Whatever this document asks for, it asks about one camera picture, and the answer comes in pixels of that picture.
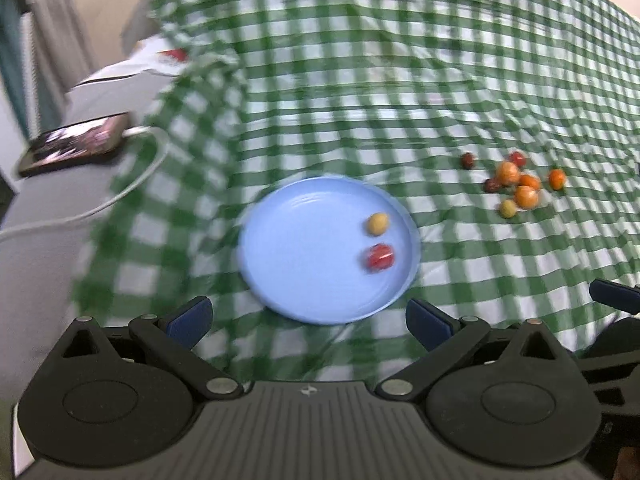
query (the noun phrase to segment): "orange cherry tomato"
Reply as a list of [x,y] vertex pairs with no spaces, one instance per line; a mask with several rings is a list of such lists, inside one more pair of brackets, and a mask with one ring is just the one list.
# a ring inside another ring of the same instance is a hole
[[551,170],[549,172],[549,185],[551,189],[558,191],[564,187],[566,175],[562,170]]
[[495,172],[495,177],[503,186],[510,186],[518,183],[520,170],[513,162],[501,162]]
[[538,192],[529,186],[518,186],[513,199],[523,209],[532,209],[538,204]]
[[535,189],[536,191],[540,191],[542,185],[540,184],[540,179],[535,175],[527,175],[523,174],[520,176],[520,180],[518,181],[519,186],[529,186]]

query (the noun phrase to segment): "red object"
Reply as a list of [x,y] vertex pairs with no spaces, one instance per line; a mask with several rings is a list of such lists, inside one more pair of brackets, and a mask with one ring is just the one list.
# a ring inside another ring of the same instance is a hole
[[160,54],[164,54],[165,56],[173,57],[177,59],[181,63],[187,61],[187,53],[181,48],[174,48],[173,50],[163,50]]
[[472,153],[465,153],[460,157],[460,162],[462,163],[462,167],[465,168],[465,170],[470,170],[476,163],[476,160],[474,159]]
[[527,159],[520,152],[511,152],[509,160],[519,168],[523,167],[527,163]]
[[367,253],[367,267],[370,270],[385,270],[396,261],[394,250],[387,244],[376,244]]
[[484,181],[484,190],[487,193],[497,193],[498,191],[500,191],[501,187],[502,187],[502,184],[500,184],[500,182],[498,182],[494,178],[488,178],[487,180]]

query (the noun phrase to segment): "blue gripper pad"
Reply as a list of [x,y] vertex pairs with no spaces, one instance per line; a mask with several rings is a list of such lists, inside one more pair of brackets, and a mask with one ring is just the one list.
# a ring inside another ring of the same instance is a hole
[[640,290],[635,287],[596,278],[589,286],[589,294],[593,301],[633,316],[640,312]]
[[209,298],[196,296],[177,312],[164,316],[158,328],[190,350],[209,331],[212,322],[213,307]]
[[431,351],[460,330],[460,322],[431,303],[409,300],[404,313],[409,332]]

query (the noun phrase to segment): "smartphone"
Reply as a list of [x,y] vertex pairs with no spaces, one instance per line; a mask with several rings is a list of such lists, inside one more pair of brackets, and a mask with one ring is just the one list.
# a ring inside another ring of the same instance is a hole
[[18,163],[18,175],[31,176],[79,164],[108,162],[120,151],[129,113],[62,126],[31,141]]

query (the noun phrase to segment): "red cherry tomato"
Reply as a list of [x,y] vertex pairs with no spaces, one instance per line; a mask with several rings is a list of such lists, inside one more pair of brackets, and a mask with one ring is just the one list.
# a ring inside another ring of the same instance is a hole
[[509,161],[513,162],[517,167],[521,168],[527,163],[527,159],[520,152],[511,152]]
[[387,244],[376,244],[367,253],[367,267],[370,270],[385,270],[396,260],[394,250]]

